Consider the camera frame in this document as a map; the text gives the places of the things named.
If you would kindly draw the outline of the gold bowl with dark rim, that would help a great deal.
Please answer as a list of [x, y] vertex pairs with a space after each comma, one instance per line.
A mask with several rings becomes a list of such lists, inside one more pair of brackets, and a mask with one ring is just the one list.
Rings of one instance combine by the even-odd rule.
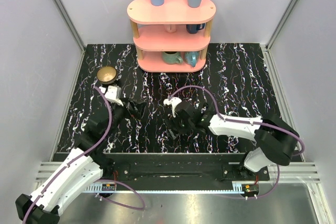
[[110, 84], [116, 79], [117, 75], [118, 73], [114, 67], [105, 66], [98, 70], [97, 79], [102, 83]]

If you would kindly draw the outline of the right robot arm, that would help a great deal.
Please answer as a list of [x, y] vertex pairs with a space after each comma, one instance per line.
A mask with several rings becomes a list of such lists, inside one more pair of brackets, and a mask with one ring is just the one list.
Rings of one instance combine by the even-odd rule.
[[170, 131], [176, 134], [203, 133], [245, 138], [256, 142], [238, 167], [239, 176], [250, 180], [262, 168], [271, 164], [287, 166], [294, 155], [299, 134], [277, 116], [241, 118], [201, 112], [190, 103], [173, 97], [164, 100], [172, 114], [167, 120]]

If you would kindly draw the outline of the dark blue mug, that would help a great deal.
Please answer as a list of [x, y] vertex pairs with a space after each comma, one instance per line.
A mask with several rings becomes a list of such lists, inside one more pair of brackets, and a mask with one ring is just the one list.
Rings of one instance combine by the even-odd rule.
[[205, 23], [202, 24], [189, 24], [186, 25], [186, 30], [188, 31], [188, 33], [190, 34], [197, 34], [199, 30], [202, 30], [205, 28]]

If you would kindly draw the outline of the green ceramic mug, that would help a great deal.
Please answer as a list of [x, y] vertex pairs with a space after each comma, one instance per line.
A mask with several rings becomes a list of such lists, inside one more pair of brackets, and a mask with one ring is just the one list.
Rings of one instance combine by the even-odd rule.
[[169, 65], [183, 63], [183, 58], [181, 57], [181, 53], [177, 51], [162, 52], [162, 60], [166, 64], [169, 64]]

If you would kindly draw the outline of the light blue ceramic mug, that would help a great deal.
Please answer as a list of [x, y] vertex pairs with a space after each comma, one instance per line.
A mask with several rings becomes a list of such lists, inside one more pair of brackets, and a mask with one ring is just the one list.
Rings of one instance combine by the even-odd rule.
[[191, 67], [195, 67], [200, 53], [198, 51], [189, 51], [184, 54], [184, 62]]

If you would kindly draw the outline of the pink mug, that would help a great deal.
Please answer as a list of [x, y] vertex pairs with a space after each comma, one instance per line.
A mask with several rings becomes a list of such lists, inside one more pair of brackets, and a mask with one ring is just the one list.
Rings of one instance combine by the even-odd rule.
[[164, 29], [166, 32], [168, 33], [174, 33], [176, 32], [176, 25], [175, 24], [167, 24], [167, 25], [164, 25]]

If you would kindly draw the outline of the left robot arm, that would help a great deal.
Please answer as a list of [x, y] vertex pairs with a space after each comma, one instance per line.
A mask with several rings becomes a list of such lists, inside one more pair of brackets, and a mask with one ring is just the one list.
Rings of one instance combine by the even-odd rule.
[[94, 193], [101, 199], [116, 189], [116, 180], [126, 178], [128, 164], [115, 164], [104, 154], [106, 140], [125, 119], [140, 119], [146, 107], [128, 98], [106, 101], [89, 116], [84, 131], [66, 159], [55, 172], [30, 195], [21, 194], [15, 201], [23, 223], [58, 223], [65, 209], [89, 186], [102, 181]]

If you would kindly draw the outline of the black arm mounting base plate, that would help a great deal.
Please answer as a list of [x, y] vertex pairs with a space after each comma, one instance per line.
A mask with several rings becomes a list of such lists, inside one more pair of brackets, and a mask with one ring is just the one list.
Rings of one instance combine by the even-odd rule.
[[91, 154], [103, 169], [103, 178], [120, 181], [159, 178], [210, 178], [214, 180], [267, 181], [265, 165], [256, 172], [243, 166], [245, 154]]

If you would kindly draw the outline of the pink three-tier wooden shelf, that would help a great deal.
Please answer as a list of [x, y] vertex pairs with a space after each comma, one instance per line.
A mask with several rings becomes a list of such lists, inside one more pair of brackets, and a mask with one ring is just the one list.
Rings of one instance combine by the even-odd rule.
[[[197, 72], [206, 62], [207, 48], [216, 6], [211, 0], [202, 0], [197, 8], [189, 7], [187, 0], [164, 0], [154, 6], [150, 0], [134, 0], [127, 7], [133, 31], [138, 64], [147, 72]], [[186, 25], [205, 23], [197, 34], [190, 34]], [[168, 33], [164, 25], [175, 24], [176, 32]], [[162, 52], [177, 51], [184, 54], [198, 51], [200, 57], [195, 67], [182, 64], [166, 64]]]

